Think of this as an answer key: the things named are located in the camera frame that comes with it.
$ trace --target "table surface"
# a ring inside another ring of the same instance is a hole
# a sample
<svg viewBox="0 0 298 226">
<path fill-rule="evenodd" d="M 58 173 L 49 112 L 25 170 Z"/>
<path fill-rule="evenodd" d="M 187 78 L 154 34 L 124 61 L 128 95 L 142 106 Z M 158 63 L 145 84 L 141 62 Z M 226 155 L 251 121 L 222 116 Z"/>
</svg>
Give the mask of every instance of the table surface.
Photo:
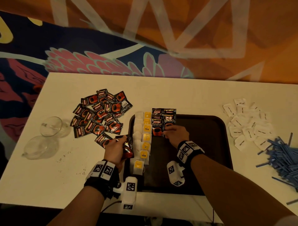
<svg viewBox="0 0 298 226">
<path fill-rule="evenodd" d="M 40 135 L 39 126 L 44 119 L 58 116 L 70 121 L 80 98 L 104 88 L 112 94 L 124 90 L 133 104 L 119 119 L 124 123 L 121 134 L 128 132 L 129 119 L 135 112 L 156 107 L 177 108 L 177 114 L 215 115 L 227 125 L 229 119 L 222 105 L 244 97 L 271 113 L 272 124 L 282 139 L 288 140 L 293 132 L 291 146 L 298 147 L 297 85 L 50 73 L 1 178 L 0 203 L 65 208 L 71 202 L 82 189 L 88 172 L 104 156 L 104 149 L 94 142 L 95 135 L 75 139 L 71 131 L 59 140 L 59 150 L 51 158 L 28 160 L 21 155 L 28 140 Z M 253 143 L 241 152 L 230 135 L 228 140 L 236 172 L 284 205 L 298 198 L 294 189 L 271 178 L 277 176 L 272 167 L 255 167 L 266 162 L 267 156 L 258 156 L 259 149 Z M 298 214 L 298 203 L 287 208 Z M 118 213 L 119 208 L 113 205 L 106 212 Z M 212 207 L 205 196 L 138 192 L 131 214 L 210 221 Z M 215 222 L 220 221 L 215 215 Z"/>
</svg>

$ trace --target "person's right arm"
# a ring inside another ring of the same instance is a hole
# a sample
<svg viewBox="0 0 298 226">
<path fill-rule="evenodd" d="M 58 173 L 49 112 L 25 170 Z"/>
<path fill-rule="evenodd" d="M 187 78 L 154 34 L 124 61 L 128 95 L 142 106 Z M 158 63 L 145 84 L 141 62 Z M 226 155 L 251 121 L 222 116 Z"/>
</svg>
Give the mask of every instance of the person's right arm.
<svg viewBox="0 0 298 226">
<path fill-rule="evenodd" d="M 176 148 L 189 140 L 189 133 L 182 126 L 169 126 L 166 130 L 164 135 Z M 195 156 L 190 166 L 225 225 L 274 225 L 281 218 L 294 215 L 257 184 L 203 154 Z"/>
</svg>

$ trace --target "hand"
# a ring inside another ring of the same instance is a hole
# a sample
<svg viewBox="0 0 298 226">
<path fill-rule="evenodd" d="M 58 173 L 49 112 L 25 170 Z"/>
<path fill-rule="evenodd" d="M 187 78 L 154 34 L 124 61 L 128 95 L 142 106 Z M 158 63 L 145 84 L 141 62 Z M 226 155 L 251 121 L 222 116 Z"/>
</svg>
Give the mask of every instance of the hand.
<svg viewBox="0 0 298 226">
<path fill-rule="evenodd" d="M 127 137 L 124 135 L 123 137 L 119 138 L 118 141 L 113 139 L 110 143 L 105 147 L 105 155 L 104 159 L 114 163 L 116 167 L 120 171 L 122 170 L 124 160 L 121 160 L 123 155 L 123 143 L 126 141 Z"/>
<path fill-rule="evenodd" d="M 178 144 L 181 141 L 189 141 L 189 132 L 186 131 L 186 128 L 184 126 L 167 126 L 165 127 L 165 131 L 163 133 L 165 137 L 170 140 L 170 143 L 175 148 L 178 148 Z"/>
</svg>

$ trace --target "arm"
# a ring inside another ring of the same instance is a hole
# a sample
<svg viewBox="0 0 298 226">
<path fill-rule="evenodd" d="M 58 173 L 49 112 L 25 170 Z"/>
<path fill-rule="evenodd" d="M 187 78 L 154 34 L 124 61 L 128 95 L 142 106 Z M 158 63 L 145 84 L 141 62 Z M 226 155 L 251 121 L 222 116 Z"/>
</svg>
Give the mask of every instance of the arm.
<svg viewBox="0 0 298 226">
<path fill-rule="evenodd" d="M 122 169 L 123 155 L 122 145 L 126 141 L 123 136 L 116 142 L 113 139 L 105 147 L 104 159 L 116 165 L 119 172 Z M 93 226 L 96 225 L 99 214 L 103 207 L 104 196 L 95 188 L 85 186 L 80 193 L 62 210 L 48 226 Z"/>
<path fill-rule="evenodd" d="M 182 126 L 164 131 L 174 147 L 189 140 Z M 200 154 L 191 160 L 194 172 L 208 201 L 225 225 L 274 225 L 294 215 L 264 189 L 246 177 Z"/>
</svg>

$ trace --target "wristband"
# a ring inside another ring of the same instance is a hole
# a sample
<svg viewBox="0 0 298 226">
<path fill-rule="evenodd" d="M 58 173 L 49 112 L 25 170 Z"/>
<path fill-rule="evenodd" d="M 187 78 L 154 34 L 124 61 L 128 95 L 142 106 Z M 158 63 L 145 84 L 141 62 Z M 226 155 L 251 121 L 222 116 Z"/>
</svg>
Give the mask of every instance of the wristband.
<svg viewBox="0 0 298 226">
<path fill-rule="evenodd" d="M 120 194 L 113 192 L 113 188 L 121 186 L 119 171 L 115 164 L 102 160 L 96 163 L 88 176 L 86 177 L 85 186 L 91 186 L 97 189 L 104 199 L 111 199 L 113 196 L 119 198 Z"/>
<path fill-rule="evenodd" d="M 194 142 L 187 140 L 180 142 L 177 149 L 177 157 L 184 163 L 185 168 L 190 168 L 190 163 L 194 156 L 205 153 L 204 150 Z"/>
</svg>

